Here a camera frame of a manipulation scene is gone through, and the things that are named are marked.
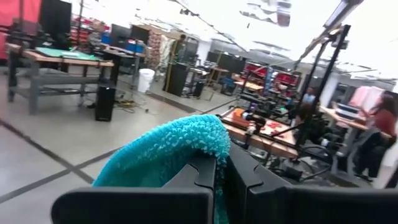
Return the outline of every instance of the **teal towel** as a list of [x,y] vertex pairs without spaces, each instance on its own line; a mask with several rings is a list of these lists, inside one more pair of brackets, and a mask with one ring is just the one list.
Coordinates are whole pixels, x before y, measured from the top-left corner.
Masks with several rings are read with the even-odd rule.
[[162,187],[197,149],[217,158],[215,223],[228,223],[222,197],[223,168],[229,135],[214,115],[193,115],[161,125],[118,150],[104,166],[94,187]]

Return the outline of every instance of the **black floor line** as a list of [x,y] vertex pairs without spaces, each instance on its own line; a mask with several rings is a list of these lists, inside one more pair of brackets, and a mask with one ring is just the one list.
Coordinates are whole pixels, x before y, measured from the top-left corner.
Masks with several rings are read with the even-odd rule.
[[102,155],[99,155],[99,156],[97,156],[97,157],[94,157],[94,158],[92,158],[92,159],[89,159],[89,160],[87,160],[86,162],[82,162],[81,164],[77,165],[76,168],[77,168],[77,169],[82,169],[82,168],[87,167],[87,166],[89,166],[89,165],[91,165],[91,164],[94,164],[94,163],[96,163],[96,162],[98,162],[98,161],[101,161],[101,160],[103,160],[103,159],[106,159],[106,158],[112,156],[112,154],[114,154],[114,152],[116,152],[117,150],[118,150],[118,149],[114,149],[114,150],[112,150],[112,151],[109,151],[109,152],[107,152],[107,153],[104,153],[104,154],[102,154]]
[[92,183],[93,178],[91,178],[89,175],[87,175],[86,173],[84,173],[83,171],[81,171],[79,169],[76,169],[74,165],[72,165],[71,163],[66,161],[64,158],[57,155],[56,153],[44,148],[39,143],[33,141],[29,136],[25,135],[24,133],[22,133],[20,130],[18,130],[11,124],[3,121],[2,119],[0,119],[0,124],[3,125],[5,128],[7,128],[10,132],[14,133],[16,136],[25,140],[28,144],[35,147],[40,152],[44,153],[46,156],[49,156],[51,159],[53,159],[56,162],[58,162],[59,164],[61,164],[62,166],[67,168],[69,171],[73,172],[74,174],[76,174],[77,176],[82,178],[84,181],[88,182],[89,184]]
[[177,101],[170,100],[170,99],[168,99],[168,98],[166,98],[164,96],[160,96],[160,95],[158,95],[156,93],[148,92],[146,95],[151,97],[151,98],[153,98],[153,99],[155,99],[155,100],[157,100],[157,101],[161,101],[161,102],[167,103],[168,105],[173,106],[175,108],[178,108],[178,109],[180,109],[182,111],[185,111],[187,113],[194,113],[194,112],[197,111],[195,108],[192,108],[192,107],[187,106],[187,105],[183,105],[183,104],[181,104],[181,103],[179,103]]
[[236,99],[229,100],[229,101],[227,101],[226,103],[223,103],[222,105],[218,105],[218,106],[216,106],[215,108],[212,108],[212,109],[210,109],[210,110],[206,110],[206,111],[202,112],[201,114],[207,114],[207,113],[209,113],[209,112],[212,112],[213,110],[217,110],[218,108],[220,108],[220,107],[222,107],[222,106],[225,106],[225,105],[228,105],[228,104],[230,104],[230,103],[232,103],[232,102],[234,102],[234,101],[236,101]]
[[70,170],[63,170],[63,171],[58,172],[56,174],[53,174],[53,175],[51,175],[49,177],[46,177],[44,179],[38,180],[38,181],[33,182],[31,184],[28,184],[28,185],[26,185],[24,187],[21,187],[21,188],[19,188],[17,190],[9,192],[8,194],[0,196],[0,203],[7,202],[8,200],[11,200],[11,199],[13,199],[16,196],[20,196],[23,193],[26,193],[26,192],[28,192],[30,190],[33,190],[33,189],[36,189],[37,187],[43,186],[43,185],[45,185],[45,184],[47,184],[47,183],[49,183],[49,182],[51,182],[53,180],[56,180],[56,179],[61,178],[61,177],[64,177],[64,176],[66,176],[68,174],[70,174]]
[[[201,114],[206,114],[209,113],[213,110],[216,110],[224,105],[227,105],[229,103],[232,103],[235,100],[231,100],[228,101],[226,103],[223,103],[222,105],[219,105],[215,108],[212,108],[210,110],[207,110],[205,112],[202,112]],[[66,170],[63,170],[61,172],[58,172],[56,174],[53,174],[49,177],[46,177],[44,179],[38,180],[34,183],[28,184],[24,187],[21,187],[17,190],[14,190],[12,192],[9,192],[5,195],[0,196],[0,203],[4,203],[7,202],[8,200],[13,199],[14,197],[17,197],[23,193],[26,193],[28,191],[34,190],[40,186],[43,186],[53,180],[56,180],[58,178],[64,177],[70,173],[74,173],[77,176],[79,176],[81,179],[83,179],[85,182],[92,184],[94,179],[92,177],[90,177],[88,174],[84,173],[83,171],[81,171],[80,169],[85,168],[91,164],[94,164],[100,160],[106,159],[110,156],[112,156],[112,154],[114,154],[118,149],[114,149],[112,151],[106,152],[102,155],[96,156],[92,159],[89,159],[85,162],[82,162],[81,164],[78,164],[77,166],[72,165],[71,163],[69,163],[68,161],[66,161],[65,159],[63,159],[62,157],[60,157],[59,155],[57,155],[56,153],[44,148],[43,146],[41,146],[39,143],[33,141],[30,137],[28,137],[27,135],[25,135],[24,133],[22,133],[22,131],[18,130],[17,128],[15,128],[14,126],[12,126],[11,124],[5,122],[4,120],[0,119],[0,125],[3,125],[6,129],[8,129],[10,132],[14,133],[16,136],[22,138],[24,141],[26,141],[28,144],[30,144],[31,146],[35,147],[37,150],[39,150],[40,152],[42,152],[43,154],[49,156],[51,159],[55,160],[56,162],[58,162],[59,164],[61,164],[62,166],[64,166],[65,168],[67,168]]]

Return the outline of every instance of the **wooden tabletop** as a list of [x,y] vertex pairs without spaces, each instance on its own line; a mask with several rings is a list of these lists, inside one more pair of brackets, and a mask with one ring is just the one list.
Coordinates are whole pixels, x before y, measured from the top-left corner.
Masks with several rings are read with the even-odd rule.
[[208,74],[208,72],[200,70],[200,69],[197,69],[197,68],[190,68],[189,70],[191,72],[195,72],[195,73],[200,74],[200,75],[207,75]]
[[236,74],[236,73],[232,74],[232,79],[235,81],[238,81],[238,82],[243,81],[243,79],[241,78],[241,75]]
[[[118,51],[124,52],[126,54],[134,54],[134,52],[132,52],[130,50],[123,49],[123,48],[120,48],[120,47],[113,47],[113,46],[110,46],[108,44],[102,44],[102,43],[101,43],[101,45],[105,46],[106,50],[118,50]],[[136,55],[138,57],[145,57],[145,54],[142,54],[142,53],[136,53]]]
[[216,71],[219,71],[219,72],[229,72],[227,69],[218,68],[218,67],[215,67],[215,68],[212,68],[212,69],[216,70]]
[[105,49],[105,50],[103,50],[103,52],[106,52],[108,54],[117,55],[117,56],[124,57],[124,58],[134,58],[134,56],[132,56],[130,54],[125,54],[125,53],[120,52],[118,50]]
[[[325,106],[321,106],[320,109],[322,111],[324,111],[325,114],[327,114],[328,116],[333,118],[335,121],[341,122],[343,124],[346,124],[346,125],[348,125],[351,128],[356,128],[356,129],[360,129],[360,130],[363,130],[363,131],[366,131],[366,130],[369,129],[366,125],[360,124],[360,123],[355,122],[355,121],[350,121],[348,119],[344,119],[344,118],[338,116],[336,114],[336,110],[335,109],[330,109],[330,108],[327,108]],[[382,134],[385,135],[386,137],[391,137],[389,134],[386,134],[386,133],[383,133],[383,132],[382,132]]]
[[[230,114],[228,114],[227,116],[225,116],[223,119],[230,121],[230,122],[234,122],[234,123],[239,123],[240,125],[243,126],[248,126],[249,125],[249,121],[244,120],[240,114],[242,113],[242,109],[234,109],[233,112],[231,112]],[[278,127],[276,128],[272,128],[269,127],[268,125],[270,125],[271,123],[278,123]],[[233,126],[230,126],[228,124],[224,124],[224,126],[226,127],[226,129],[228,130],[229,134],[236,138],[237,140],[240,141],[244,141],[246,138],[246,132],[243,131],[242,129],[239,128],[235,128]],[[270,135],[271,132],[273,131],[283,131],[290,128],[289,126],[285,125],[285,124],[281,124],[277,121],[273,121],[271,119],[267,119],[267,124],[265,129],[261,130],[261,133],[263,134],[268,134]],[[286,143],[289,144],[295,144],[295,139],[293,137],[293,133],[291,131],[288,131],[284,134],[282,134],[282,136],[277,136],[275,137],[276,139],[285,141]],[[270,139],[266,139],[266,138],[262,138],[260,136],[257,135],[253,135],[251,137],[251,142],[250,145],[257,147],[259,149],[263,149],[267,152],[271,152],[271,154],[273,155],[277,155],[277,156],[282,156],[282,157],[287,157],[287,158],[295,158],[297,157],[297,151],[291,147],[285,146],[283,144],[274,142],[273,140]]]
[[[10,44],[6,43],[6,46],[9,50],[18,53],[20,49],[20,45],[17,44]],[[59,57],[46,57],[41,54],[35,53],[29,49],[23,51],[22,56],[25,58],[29,58],[31,60],[35,60],[37,62],[63,62],[63,63],[71,63],[75,65],[89,65],[89,66],[97,66],[98,62],[94,60],[77,60],[77,59],[70,59],[70,58],[59,58]],[[99,66],[104,67],[112,67],[113,63],[109,61],[101,61]]]
[[[242,86],[244,82],[234,82],[234,83]],[[245,87],[252,89],[252,90],[262,90],[264,88],[263,86],[260,86],[260,85],[257,85],[255,83],[251,83],[251,82],[247,82]]]

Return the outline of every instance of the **ceiling light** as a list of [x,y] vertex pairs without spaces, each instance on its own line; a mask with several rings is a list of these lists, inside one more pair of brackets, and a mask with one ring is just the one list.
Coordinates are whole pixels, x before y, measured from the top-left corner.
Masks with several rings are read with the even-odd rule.
[[325,22],[324,27],[331,26],[333,22],[337,19],[338,16],[340,16],[344,10],[347,8],[348,3],[346,1],[341,1],[335,11],[331,14],[329,19]]

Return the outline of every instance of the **gray floor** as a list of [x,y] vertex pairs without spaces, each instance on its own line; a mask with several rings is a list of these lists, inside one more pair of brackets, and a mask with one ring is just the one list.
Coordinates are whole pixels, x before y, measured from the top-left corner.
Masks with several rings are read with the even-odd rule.
[[[151,90],[163,94],[156,86]],[[165,97],[194,107],[192,114],[212,108],[209,113],[222,113],[231,99],[219,93],[212,101]],[[26,99],[6,101],[6,77],[1,75],[0,119],[5,126],[0,125],[0,223],[51,223],[53,201],[90,185],[115,149],[160,124],[190,115],[146,95],[133,98],[143,105],[134,113],[115,109],[110,123],[94,121],[93,110],[78,107],[76,96],[39,98],[39,112],[30,116]]]

